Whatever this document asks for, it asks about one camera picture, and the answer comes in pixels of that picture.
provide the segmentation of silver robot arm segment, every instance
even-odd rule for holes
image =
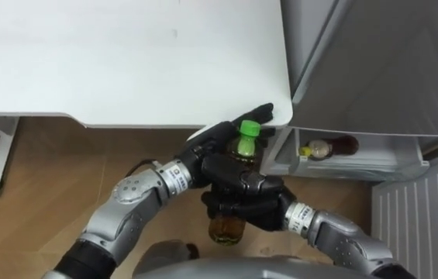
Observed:
[[[395,264],[390,249],[382,241],[366,235],[355,223],[334,213],[294,202],[286,212],[285,228],[307,239],[310,246],[340,267],[370,275]]]
[[[110,278],[134,249],[144,226],[190,183],[191,175],[180,160],[122,179],[76,243],[43,278]]]

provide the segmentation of cable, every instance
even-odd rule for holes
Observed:
[[[130,177],[131,175],[133,175],[133,173],[134,173],[138,168],[140,168],[140,167],[143,166],[143,165],[146,165],[146,164],[153,165],[153,162],[154,162],[154,161],[155,161],[155,159],[144,159],[144,160],[141,160],[136,166],[131,167],[131,169],[127,172],[127,174],[126,174],[125,177]]]

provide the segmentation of white desk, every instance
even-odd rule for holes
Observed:
[[[0,115],[199,127],[265,102],[286,125],[279,1],[0,0]]]

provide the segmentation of bottle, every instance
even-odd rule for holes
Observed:
[[[227,155],[251,170],[259,171],[263,149],[256,141],[258,135],[260,135],[260,124],[255,121],[243,120],[240,136],[229,143]],[[217,185],[212,186],[212,192],[221,196],[223,200],[237,201],[241,199],[240,196],[231,194],[226,189],[219,189]],[[218,244],[236,245],[243,238],[245,225],[245,220],[218,213],[214,219],[210,220],[209,235]]]
[[[336,139],[314,139],[299,149],[299,154],[312,160],[325,160],[333,155],[354,155],[360,144],[354,136],[340,136]]]

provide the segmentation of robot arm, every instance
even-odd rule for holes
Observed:
[[[44,279],[108,279],[134,249],[144,226],[170,199],[188,188],[202,188],[210,180],[202,176],[203,158],[223,152],[237,136],[244,119],[264,124],[272,120],[269,103],[232,122],[221,122],[186,142],[175,160],[156,169],[122,179],[109,200],[93,213],[86,228],[58,265]]]
[[[122,179],[59,264],[43,278],[110,278],[134,249],[144,226],[191,182],[180,160]]]
[[[375,275],[381,268],[397,264],[382,241],[334,213],[294,202],[286,212],[285,224],[286,229],[307,239],[337,266]]]
[[[219,154],[204,159],[202,173],[243,197],[235,204],[221,204],[206,192],[202,200],[209,210],[232,212],[264,230],[294,232],[340,267],[380,278],[414,278],[382,241],[342,216],[297,202],[280,177],[264,176]]]

